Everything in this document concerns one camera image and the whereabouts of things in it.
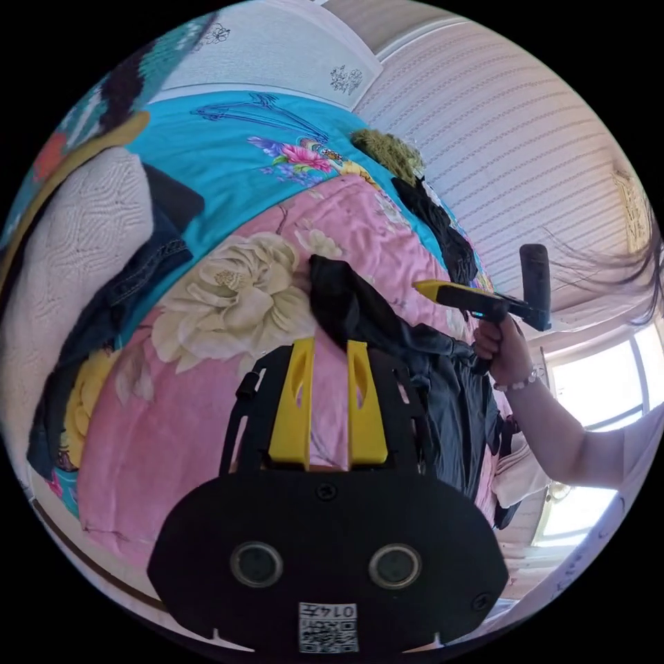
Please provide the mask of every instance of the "pink flower print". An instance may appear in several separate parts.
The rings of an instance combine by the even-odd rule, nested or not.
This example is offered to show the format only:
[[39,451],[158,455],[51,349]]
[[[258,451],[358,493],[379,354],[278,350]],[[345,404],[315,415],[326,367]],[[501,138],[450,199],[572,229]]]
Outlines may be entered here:
[[62,485],[60,480],[57,478],[57,475],[53,473],[51,481],[47,481],[47,484],[50,486],[50,490],[55,493],[55,495],[62,500]]
[[291,164],[303,164],[324,173],[329,173],[332,170],[332,165],[328,159],[299,145],[284,145],[282,154]]

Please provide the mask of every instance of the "cream peony print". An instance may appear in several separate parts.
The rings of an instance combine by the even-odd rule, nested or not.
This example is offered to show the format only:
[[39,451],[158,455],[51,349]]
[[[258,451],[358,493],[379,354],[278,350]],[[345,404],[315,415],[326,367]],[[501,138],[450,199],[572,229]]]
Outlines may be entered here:
[[388,196],[383,192],[377,192],[376,200],[380,208],[376,210],[379,214],[383,213],[387,217],[387,228],[390,232],[396,232],[395,226],[406,226],[410,228],[408,220],[401,214],[401,211],[392,203]]
[[314,228],[306,232],[295,231],[297,241],[311,254],[318,254],[325,258],[339,258],[343,255],[343,250],[337,245],[331,237],[327,237],[323,231]]
[[452,307],[445,307],[445,318],[448,322],[450,337],[459,339],[460,341],[468,341],[468,325],[466,324],[461,311],[453,309]]
[[161,299],[151,340],[176,373],[243,356],[241,373],[278,346],[312,336],[308,297],[293,285],[299,256],[275,233],[228,237]]

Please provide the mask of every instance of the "wall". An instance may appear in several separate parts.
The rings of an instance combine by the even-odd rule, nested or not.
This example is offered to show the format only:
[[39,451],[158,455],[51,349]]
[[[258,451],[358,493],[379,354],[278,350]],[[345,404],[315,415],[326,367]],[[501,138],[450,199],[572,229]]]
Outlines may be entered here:
[[[426,34],[383,65],[356,113],[420,149],[427,181],[470,235],[497,290],[522,296],[523,243],[546,244],[562,263],[563,243],[581,251],[626,248],[611,177],[616,164],[625,167],[623,153],[540,61],[463,22]],[[579,296],[561,277],[570,274],[552,269],[554,308]]]
[[327,0],[323,6],[359,35],[375,54],[431,21],[454,16],[412,0]]

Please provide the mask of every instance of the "woman's hand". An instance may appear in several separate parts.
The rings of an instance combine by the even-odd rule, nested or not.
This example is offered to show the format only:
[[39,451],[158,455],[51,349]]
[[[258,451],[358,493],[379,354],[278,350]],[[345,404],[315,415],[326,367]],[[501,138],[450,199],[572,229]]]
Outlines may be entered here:
[[499,385],[528,378],[533,361],[524,334],[510,315],[500,324],[481,320],[473,336],[475,353],[491,362],[489,371]]

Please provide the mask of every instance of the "bracelet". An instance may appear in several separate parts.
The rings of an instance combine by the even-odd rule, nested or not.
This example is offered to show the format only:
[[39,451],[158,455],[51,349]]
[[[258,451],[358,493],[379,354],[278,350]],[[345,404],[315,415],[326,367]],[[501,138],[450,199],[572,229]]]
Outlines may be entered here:
[[515,389],[523,389],[529,386],[531,383],[535,382],[538,376],[539,372],[536,369],[531,369],[531,372],[528,374],[527,379],[522,380],[521,382],[514,382],[512,383],[512,385],[498,385],[497,383],[495,383],[493,389],[498,390],[498,392],[508,392]]

